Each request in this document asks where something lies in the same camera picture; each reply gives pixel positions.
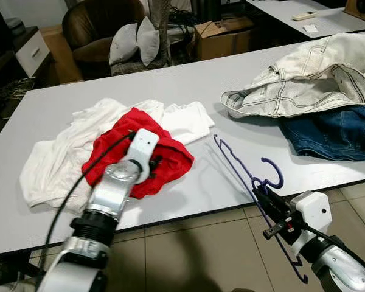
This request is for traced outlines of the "red garment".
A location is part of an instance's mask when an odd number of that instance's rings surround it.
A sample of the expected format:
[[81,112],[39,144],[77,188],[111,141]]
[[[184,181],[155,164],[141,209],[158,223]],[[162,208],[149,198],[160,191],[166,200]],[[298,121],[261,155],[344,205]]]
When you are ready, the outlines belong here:
[[107,150],[110,145],[126,136],[130,131],[134,133],[140,128],[145,128],[159,136],[159,141],[152,153],[161,155],[162,161],[155,170],[156,177],[137,184],[132,188],[130,197],[143,198],[147,195],[155,195],[161,191],[165,184],[183,177],[193,166],[194,157],[186,150],[185,145],[172,138],[171,134],[161,128],[152,117],[141,109],[132,108],[117,120],[116,124],[106,133],[101,134],[93,143],[93,151],[88,161],[82,165],[82,171],[88,169],[91,164],[94,168],[85,176],[90,186],[96,186],[105,172],[105,167],[118,163],[124,156],[131,144],[130,140],[124,140],[117,144],[101,161],[96,159]]

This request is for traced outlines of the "purple clothes hanger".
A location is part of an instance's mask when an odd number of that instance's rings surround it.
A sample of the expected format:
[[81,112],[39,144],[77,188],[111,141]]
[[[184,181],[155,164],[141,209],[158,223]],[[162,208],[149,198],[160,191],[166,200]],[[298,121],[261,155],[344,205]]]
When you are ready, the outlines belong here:
[[[227,164],[233,173],[235,177],[237,178],[239,184],[243,187],[244,191],[249,195],[249,197],[252,199],[252,202],[257,205],[256,197],[253,194],[253,187],[257,186],[268,186],[274,193],[276,193],[275,189],[282,189],[283,185],[285,184],[285,178],[283,177],[282,169],[277,166],[277,164],[274,163],[269,158],[261,158],[261,161],[263,163],[269,164],[275,172],[277,173],[277,180],[275,182],[270,181],[266,178],[260,178],[257,176],[252,175],[252,173],[248,170],[248,167],[243,163],[243,161],[236,156],[234,150],[232,147],[230,147],[227,142],[219,137],[218,134],[213,134],[212,139],[214,140],[214,145],[219,149],[221,155],[224,157],[225,164]],[[268,218],[265,214],[263,214],[262,210],[258,207],[261,217],[263,217],[264,221],[266,222],[266,225],[272,223],[271,218]],[[268,241],[274,240],[277,242],[278,246],[280,247],[280,250],[282,250],[283,255],[287,259],[288,263],[291,265],[292,270],[294,273],[296,273],[297,278],[300,280],[301,283],[308,284],[308,276],[300,273],[299,268],[302,267],[302,259],[300,259],[297,255],[291,255],[288,248],[284,246],[284,244],[287,242],[285,239],[283,239],[280,235],[275,235],[274,237],[271,237]]]

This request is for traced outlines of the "blue denim jeans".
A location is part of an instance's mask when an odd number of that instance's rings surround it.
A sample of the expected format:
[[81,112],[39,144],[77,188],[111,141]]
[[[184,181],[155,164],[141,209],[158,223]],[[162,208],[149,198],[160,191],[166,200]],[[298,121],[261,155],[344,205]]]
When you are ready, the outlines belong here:
[[365,105],[282,117],[278,125],[299,156],[365,161]]

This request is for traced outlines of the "white garment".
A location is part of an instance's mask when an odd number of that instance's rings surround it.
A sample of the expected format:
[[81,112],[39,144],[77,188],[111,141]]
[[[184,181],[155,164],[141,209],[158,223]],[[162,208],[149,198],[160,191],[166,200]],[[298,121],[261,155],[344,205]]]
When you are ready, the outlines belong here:
[[[188,105],[164,105],[144,100],[133,105],[144,111],[183,145],[210,134],[214,120],[199,101]],[[128,113],[129,106],[105,98],[89,108],[72,114],[69,126],[53,140],[34,144],[19,175],[19,186],[29,207],[58,207],[66,193],[82,174],[82,166],[91,157],[97,137],[110,130]]]

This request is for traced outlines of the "grey pillow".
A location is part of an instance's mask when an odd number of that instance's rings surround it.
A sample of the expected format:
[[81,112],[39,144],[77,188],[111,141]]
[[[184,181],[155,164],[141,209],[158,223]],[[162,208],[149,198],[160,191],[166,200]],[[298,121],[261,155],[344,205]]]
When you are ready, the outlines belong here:
[[136,41],[137,28],[137,23],[129,23],[117,30],[109,50],[108,64],[110,66],[128,61],[139,50]]
[[144,66],[149,66],[158,55],[161,46],[159,31],[149,17],[145,17],[136,32],[136,42],[140,59]]

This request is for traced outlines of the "cream denim jeans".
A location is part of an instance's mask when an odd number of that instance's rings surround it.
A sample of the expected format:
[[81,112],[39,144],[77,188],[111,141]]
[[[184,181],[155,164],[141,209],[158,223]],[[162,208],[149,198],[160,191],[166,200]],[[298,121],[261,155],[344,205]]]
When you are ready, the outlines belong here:
[[302,43],[248,86],[220,101],[234,119],[278,119],[365,105],[365,34],[339,33]]

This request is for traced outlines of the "brown cardboard box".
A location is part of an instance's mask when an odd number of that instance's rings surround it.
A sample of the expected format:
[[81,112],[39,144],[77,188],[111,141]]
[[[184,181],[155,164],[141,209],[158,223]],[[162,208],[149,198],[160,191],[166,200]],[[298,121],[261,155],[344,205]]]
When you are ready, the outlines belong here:
[[210,60],[249,51],[253,27],[255,23],[245,16],[194,25],[196,57]]

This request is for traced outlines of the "patterned fabric chair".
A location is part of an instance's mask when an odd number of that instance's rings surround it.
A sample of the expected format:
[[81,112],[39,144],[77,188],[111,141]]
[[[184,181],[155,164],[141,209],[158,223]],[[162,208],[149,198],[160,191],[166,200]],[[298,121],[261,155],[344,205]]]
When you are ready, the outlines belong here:
[[[155,28],[159,31],[161,40],[160,50],[155,60],[152,61],[149,66],[144,66],[140,59],[140,51],[136,51],[128,61],[110,66],[112,76],[160,69],[168,66],[170,62],[169,40],[167,34],[171,8],[170,0],[135,0],[135,2],[141,4],[143,17],[149,17]],[[143,19],[137,22],[138,28],[142,21]]]

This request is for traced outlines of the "white drawer cabinet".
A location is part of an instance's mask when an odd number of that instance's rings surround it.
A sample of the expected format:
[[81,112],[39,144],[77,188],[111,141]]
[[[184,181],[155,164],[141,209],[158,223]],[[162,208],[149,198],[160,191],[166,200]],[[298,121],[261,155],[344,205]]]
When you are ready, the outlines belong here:
[[24,33],[13,39],[13,49],[19,65],[29,77],[38,72],[50,54],[38,27],[26,27]]

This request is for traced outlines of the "white remote control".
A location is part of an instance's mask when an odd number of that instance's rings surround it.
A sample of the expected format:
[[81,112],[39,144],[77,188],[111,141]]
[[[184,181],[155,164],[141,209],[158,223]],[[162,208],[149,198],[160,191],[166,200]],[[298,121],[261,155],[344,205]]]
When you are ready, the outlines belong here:
[[315,18],[316,15],[317,15],[316,12],[305,12],[305,13],[297,14],[296,16],[292,16],[291,19],[293,19],[294,21],[303,21],[303,20]]

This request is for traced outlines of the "grey desk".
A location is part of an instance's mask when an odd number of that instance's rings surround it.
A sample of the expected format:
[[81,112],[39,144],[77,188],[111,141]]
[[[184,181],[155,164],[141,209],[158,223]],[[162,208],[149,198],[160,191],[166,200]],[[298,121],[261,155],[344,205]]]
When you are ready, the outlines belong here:
[[[274,17],[308,39],[327,37],[338,33],[365,32],[365,21],[350,16],[342,8],[327,8],[315,0],[246,0],[266,14]],[[300,13],[316,12],[316,17],[294,21],[292,16]],[[305,33],[302,26],[314,23],[319,33]]]

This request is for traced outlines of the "wooden speaker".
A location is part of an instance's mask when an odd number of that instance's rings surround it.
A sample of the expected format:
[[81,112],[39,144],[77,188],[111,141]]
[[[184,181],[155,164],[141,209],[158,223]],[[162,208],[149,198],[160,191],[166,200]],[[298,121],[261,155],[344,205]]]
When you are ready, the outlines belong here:
[[365,21],[365,0],[347,0],[344,12]]

